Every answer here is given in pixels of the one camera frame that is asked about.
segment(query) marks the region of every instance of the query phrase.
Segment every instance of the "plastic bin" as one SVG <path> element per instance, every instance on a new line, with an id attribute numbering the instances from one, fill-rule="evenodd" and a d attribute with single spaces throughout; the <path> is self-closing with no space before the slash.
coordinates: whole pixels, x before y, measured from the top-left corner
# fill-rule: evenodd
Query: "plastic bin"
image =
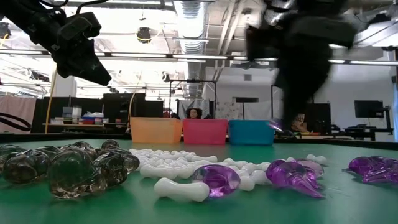
<path id="1" fill-rule="evenodd" d="M 176 144 L 181 141 L 182 122 L 174 118 L 131 118 L 133 143 Z"/>
<path id="2" fill-rule="evenodd" d="M 185 144 L 225 144 L 228 121 L 225 119 L 185 119 L 183 133 Z"/>
<path id="3" fill-rule="evenodd" d="M 229 143 L 235 145 L 270 146 L 274 143 L 274 133 L 268 121 L 232 120 L 228 123 Z"/>

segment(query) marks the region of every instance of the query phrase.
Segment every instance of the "pink curtain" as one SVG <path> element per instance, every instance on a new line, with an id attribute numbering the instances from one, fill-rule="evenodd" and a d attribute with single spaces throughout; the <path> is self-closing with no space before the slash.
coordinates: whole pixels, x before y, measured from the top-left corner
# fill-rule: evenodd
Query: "pink curtain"
<path id="1" fill-rule="evenodd" d="M 36 99 L 35 98 L 24 98 L 14 96 L 0 96 L 0 112 L 11 114 L 26 120 L 32 124 L 33 114 L 35 111 Z M 6 118 L 16 124 L 21 124 L 18 121 Z M 12 128 L 6 124 L 0 123 L 0 133 L 9 131 L 15 134 L 29 134 L 30 131 L 21 131 L 16 128 Z"/>

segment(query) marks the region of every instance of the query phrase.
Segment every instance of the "blue plastic bin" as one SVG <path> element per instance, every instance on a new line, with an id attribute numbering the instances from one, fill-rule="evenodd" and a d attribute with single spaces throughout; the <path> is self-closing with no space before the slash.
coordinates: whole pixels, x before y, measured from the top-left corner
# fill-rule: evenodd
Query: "blue plastic bin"
<path id="1" fill-rule="evenodd" d="M 228 123 L 229 143 L 234 145 L 271 146 L 274 133 L 268 121 L 231 120 Z"/>

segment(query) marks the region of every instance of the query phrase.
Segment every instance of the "woman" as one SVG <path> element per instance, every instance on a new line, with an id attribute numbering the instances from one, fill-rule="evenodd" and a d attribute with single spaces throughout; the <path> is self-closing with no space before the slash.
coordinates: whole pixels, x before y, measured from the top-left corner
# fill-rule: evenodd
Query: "woman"
<path id="1" fill-rule="evenodd" d="M 201 119 L 202 110 L 199 108 L 188 108 L 186 111 L 186 117 L 188 119 Z"/>

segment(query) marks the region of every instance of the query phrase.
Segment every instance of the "white wall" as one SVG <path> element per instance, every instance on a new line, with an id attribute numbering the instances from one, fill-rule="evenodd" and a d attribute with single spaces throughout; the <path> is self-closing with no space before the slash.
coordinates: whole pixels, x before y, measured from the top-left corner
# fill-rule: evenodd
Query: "white wall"
<path id="1" fill-rule="evenodd" d="M 260 102 L 271 100 L 271 83 L 275 75 L 268 70 L 242 70 L 229 68 L 221 75 L 217 84 L 217 100 L 232 101 L 233 97 L 258 97 Z M 252 74 L 254 82 L 244 82 L 243 74 Z M 331 103 L 331 121 L 340 128 L 368 124 L 378 128 L 386 127 L 386 120 L 357 119 L 354 112 L 354 100 L 382 100 L 384 106 L 394 106 L 394 84 L 391 82 L 391 68 L 377 66 L 337 65 L 334 66 L 330 80 L 315 96 L 316 103 Z M 207 91 L 206 98 L 213 100 L 213 92 Z M 275 102 L 281 99 L 281 91 L 274 92 Z M 274 103 L 274 114 L 278 114 L 278 105 Z M 393 141 L 388 134 L 376 134 L 377 141 Z"/>

